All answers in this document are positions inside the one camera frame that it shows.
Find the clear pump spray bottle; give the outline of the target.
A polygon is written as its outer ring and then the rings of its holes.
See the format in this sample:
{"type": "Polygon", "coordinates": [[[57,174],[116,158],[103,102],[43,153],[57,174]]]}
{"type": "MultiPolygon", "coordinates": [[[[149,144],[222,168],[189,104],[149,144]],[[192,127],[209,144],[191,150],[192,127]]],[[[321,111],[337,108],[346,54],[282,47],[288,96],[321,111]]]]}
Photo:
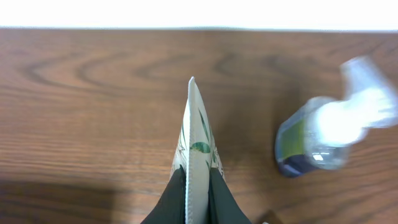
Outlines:
{"type": "Polygon", "coordinates": [[[350,147],[370,129],[397,124],[397,91],[369,57],[352,58],[340,70],[346,83],[342,100],[311,98],[280,125],[274,155],[282,175],[340,169],[350,147]]]}

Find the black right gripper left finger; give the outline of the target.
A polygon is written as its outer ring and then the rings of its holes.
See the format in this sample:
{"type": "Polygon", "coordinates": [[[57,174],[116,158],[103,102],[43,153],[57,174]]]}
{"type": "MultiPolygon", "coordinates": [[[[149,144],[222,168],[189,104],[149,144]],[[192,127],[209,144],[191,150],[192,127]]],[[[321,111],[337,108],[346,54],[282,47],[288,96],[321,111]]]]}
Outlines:
{"type": "Polygon", "coordinates": [[[182,166],[174,171],[154,209],[141,224],[185,223],[186,174],[182,166]]]}

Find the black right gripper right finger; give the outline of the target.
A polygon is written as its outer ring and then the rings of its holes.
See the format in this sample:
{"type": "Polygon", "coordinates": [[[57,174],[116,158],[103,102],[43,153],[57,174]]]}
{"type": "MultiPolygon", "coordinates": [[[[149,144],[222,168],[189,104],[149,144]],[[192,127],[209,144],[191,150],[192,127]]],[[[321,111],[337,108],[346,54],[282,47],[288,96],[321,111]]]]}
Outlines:
{"type": "Polygon", "coordinates": [[[251,224],[230,192],[224,178],[216,168],[210,169],[209,181],[209,223],[251,224]]]}

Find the white leaf-print lotion tube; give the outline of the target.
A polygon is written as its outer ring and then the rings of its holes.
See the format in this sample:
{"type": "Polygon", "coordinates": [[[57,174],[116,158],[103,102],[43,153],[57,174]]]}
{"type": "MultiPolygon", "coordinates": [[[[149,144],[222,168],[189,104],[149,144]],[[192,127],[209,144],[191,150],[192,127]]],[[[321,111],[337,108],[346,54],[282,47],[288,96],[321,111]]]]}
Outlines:
{"type": "Polygon", "coordinates": [[[185,171],[185,223],[206,223],[210,170],[223,172],[201,93],[191,77],[182,125],[175,150],[171,173],[185,171]]]}

